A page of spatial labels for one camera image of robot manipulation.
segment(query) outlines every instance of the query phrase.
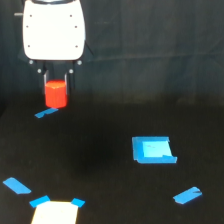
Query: blue square paper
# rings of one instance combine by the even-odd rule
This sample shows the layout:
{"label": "blue square paper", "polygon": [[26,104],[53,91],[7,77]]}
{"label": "blue square paper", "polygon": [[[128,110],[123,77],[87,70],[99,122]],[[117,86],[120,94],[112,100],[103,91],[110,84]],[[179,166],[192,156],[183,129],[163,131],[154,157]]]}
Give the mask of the blue square paper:
{"label": "blue square paper", "polygon": [[139,163],[176,163],[168,137],[134,137],[133,157]]}
{"label": "blue square paper", "polygon": [[50,201],[50,198],[46,195],[46,196],[43,196],[41,198],[30,201],[30,205],[33,208],[36,208],[38,205],[43,204],[43,203],[48,202],[48,201]]}
{"label": "blue square paper", "polygon": [[3,181],[3,184],[5,184],[16,194],[29,194],[31,192],[29,188],[27,188],[25,185],[23,185],[13,177],[10,177],[7,180]]}
{"label": "blue square paper", "polygon": [[45,114],[52,114],[52,113],[54,113],[56,111],[58,111],[58,109],[50,108],[50,109],[47,109],[45,111],[42,111],[40,113],[35,114],[35,117],[42,118],[42,117],[44,117]]}
{"label": "blue square paper", "polygon": [[78,206],[79,208],[81,208],[84,204],[85,204],[85,201],[83,200],[80,200],[80,199],[77,199],[77,198],[74,198],[71,202],[73,205],[76,205]]}
{"label": "blue square paper", "polygon": [[173,199],[176,203],[185,204],[201,195],[202,192],[200,191],[200,189],[198,189],[197,187],[192,187],[189,190],[176,195],[175,197],[173,197]]}

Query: blue paper piece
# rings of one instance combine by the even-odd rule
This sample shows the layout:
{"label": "blue paper piece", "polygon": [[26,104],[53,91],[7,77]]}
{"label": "blue paper piece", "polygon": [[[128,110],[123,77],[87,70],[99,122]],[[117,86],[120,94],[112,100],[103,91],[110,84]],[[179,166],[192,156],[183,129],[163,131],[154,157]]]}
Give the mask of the blue paper piece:
{"label": "blue paper piece", "polygon": [[85,204],[85,201],[82,201],[80,199],[74,198],[71,203],[73,205],[77,205],[79,208],[81,208]]}
{"label": "blue paper piece", "polygon": [[191,189],[176,195],[173,199],[179,204],[185,204],[201,195],[202,192],[197,187],[192,187]]}
{"label": "blue paper piece", "polygon": [[176,163],[168,137],[134,137],[132,138],[133,157],[139,163]]}
{"label": "blue paper piece", "polygon": [[38,199],[36,199],[34,201],[30,201],[30,205],[33,208],[36,208],[38,205],[43,204],[43,203],[45,203],[47,201],[50,201],[50,198],[46,195],[46,196],[38,198]]}
{"label": "blue paper piece", "polygon": [[144,157],[172,156],[169,143],[167,141],[143,142]]}
{"label": "blue paper piece", "polygon": [[29,188],[24,186],[22,183],[20,183],[18,180],[16,180],[13,177],[10,177],[9,179],[3,181],[3,184],[5,184],[8,188],[10,188],[16,194],[29,194],[31,192]]}
{"label": "blue paper piece", "polygon": [[45,110],[45,111],[42,111],[42,112],[40,112],[40,113],[38,113],[38,114],[35,114],[35,116],[36,116],[37,118],[42,118],[45,114],[52,114],[52,113],[54,113],[54,112],[56,112],[56,111],[58,111],[58,109],[50,108],[50,109],[47,109],[47,110]]}
{"label": "blue paper piece", "polygon": [[139,163],[147,164],[147,163],[157,163],[157,164],[166,164],[166,163],[176,163],[177,157],[174,156],[163,156],[163,157],[149,157],[149,158],[140,158],[137,160]]}

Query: red object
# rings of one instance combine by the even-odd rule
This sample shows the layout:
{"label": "red object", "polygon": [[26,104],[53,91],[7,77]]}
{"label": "red object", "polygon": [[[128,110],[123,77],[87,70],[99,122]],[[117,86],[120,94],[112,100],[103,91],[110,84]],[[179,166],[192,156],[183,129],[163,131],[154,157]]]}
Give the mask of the red object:
{"label": "red object", "polygon": [[67,105],[66,83],[63,80],[52,80],[45,85],[46,106],[61,108]]}

